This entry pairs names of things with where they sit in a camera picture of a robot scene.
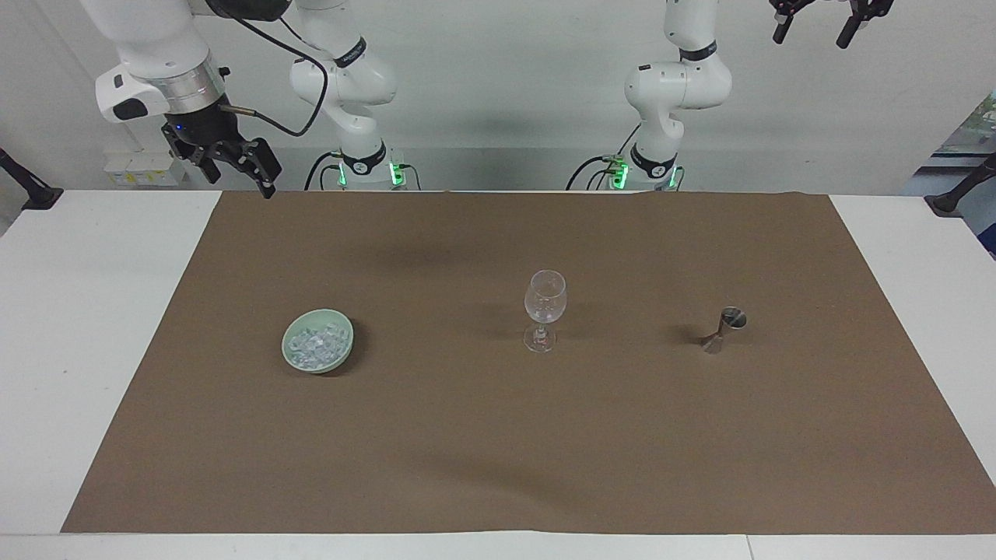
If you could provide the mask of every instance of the wine glass base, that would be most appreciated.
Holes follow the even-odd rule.
[[[522,342],[526,343],[526,348],[529,350],[537,354],[546,354],[554,349],[557,333],[550,325],[533,323],[522,334]]]

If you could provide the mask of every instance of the bowl of ice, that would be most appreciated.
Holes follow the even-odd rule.
[[[353,349],[353,323],[334,309],[316,309],[298,317],[284,333],[284,360],[309,374],[326,374]]]

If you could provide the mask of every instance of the black band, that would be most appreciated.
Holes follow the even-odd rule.
[[[691,62],[698,62],[700,60],[705,60],[712,55],[716,54],[716,42],[713,41],[711,45],[704,49],[699,49],[697,51],[682,51],[678,49],[678,53],[681,54],[681,60],[687,60]]]
[[[636,164],[637,167],[643,169],[646,176],[651,179],[663,179],[667,176],[667,172],[671,171],[674,167],[674,162],[677,161],[677,154],[669,159],[668,161],[652,161],[640,155],[639,151],[636,149],[634,144],[632,149],[629,151],[629,157],[632,158],[632,162]]]
[[[345,68],[350,64],[356,62],[364,53],[367,51],[367,40],[360,37],[360,41],[357,45],[350,49],[348,53],[342,55],[342,57],[332,61],[336,63],[339,68]]]
[[[380,142],[380,149],[374,155],[357,159],[343,154],[343,162],[357,175],[369,175],[383,159],[387,157],[387,146]]]

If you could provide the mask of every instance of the tabletop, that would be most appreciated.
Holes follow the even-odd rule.
[[[50,211],[24,213],[0,237],[0,555],[996,556],[996,535],[58,535],[218,197],[70,191]],[[963,222],[935,217],[919,198],[832,201],[992,478],[996,263]]]

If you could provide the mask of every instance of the white table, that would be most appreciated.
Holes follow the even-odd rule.
[[[996,558],[996,535],[58,535],[218,196],[69,191],[0,237],[0,558]],[[993,477],[996,263],[919,198],[833,202]]]

